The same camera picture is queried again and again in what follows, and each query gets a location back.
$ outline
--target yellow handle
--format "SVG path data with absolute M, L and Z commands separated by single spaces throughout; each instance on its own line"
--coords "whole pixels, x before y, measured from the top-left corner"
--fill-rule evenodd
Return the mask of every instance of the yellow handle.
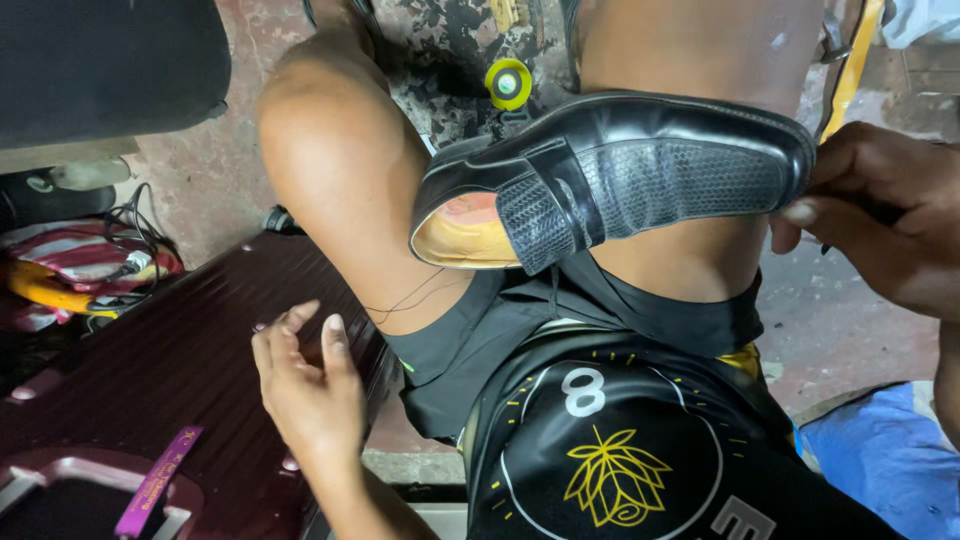
M 116 311 L 90 311 L 89 305 L 93 302 L 93 297 L 70 290 L 54 280 L 55 275 L 53 270 L 42 264 L 18 260 L 13 263 L 7 277 L 7 287 L 19 296 L 45 306 L 117 318 Z

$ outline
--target purple luggage tag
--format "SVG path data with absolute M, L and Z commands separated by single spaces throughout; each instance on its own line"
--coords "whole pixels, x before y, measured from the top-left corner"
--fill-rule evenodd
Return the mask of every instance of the purple luggage tag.
M 183 457 L 190 451 L 203 430 L 200 426 L 187 426 L 180 430 L 177 438 L 170 443 L 150 473 L 143 479 L 143 483 L 136 489 L 133 500 L 124 511 L 113 534 L 122 538 L 136 538 L 140 535 L 163 489 L 166 488 L 170 478 L 180 467 Z

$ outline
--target yellow tape measure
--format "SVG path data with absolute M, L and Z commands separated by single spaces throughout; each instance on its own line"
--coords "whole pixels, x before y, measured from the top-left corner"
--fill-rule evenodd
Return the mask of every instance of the yellow tape measure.
M 494 107 L 517 110 L 530 99 L 533 77 L 522 61 L 504 59 L 494 63 L 487 71 L 486 86 Z

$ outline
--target shoe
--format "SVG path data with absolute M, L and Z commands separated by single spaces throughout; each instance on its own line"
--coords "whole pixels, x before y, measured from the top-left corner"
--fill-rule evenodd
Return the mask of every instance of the shoe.
M 722 101 L 590 94 L 508 139 L 431 160 L 410 249 L 424 262 L 534 275 L 609 239 L 689 219 L 764 214 L 803 194 L 815 161 L 791 118 Z

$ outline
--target thigh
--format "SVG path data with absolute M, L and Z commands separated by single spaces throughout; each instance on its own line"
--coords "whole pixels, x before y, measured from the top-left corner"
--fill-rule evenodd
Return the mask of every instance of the thigh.
M 420 262 L 407 248 L 430 156 L 359 47 L 322 37 L 298 47 L 257 104 L 276 194 L 384 333 L 421 330 L 473 277 Z
M 823 13 L 823 0 L 585 0 L 582 87 L 722 99 L 793 116 Z M 721 302 L 754 281 L 766 229 L 766 216 L 693 220 L 590 252 L 648 292 Z

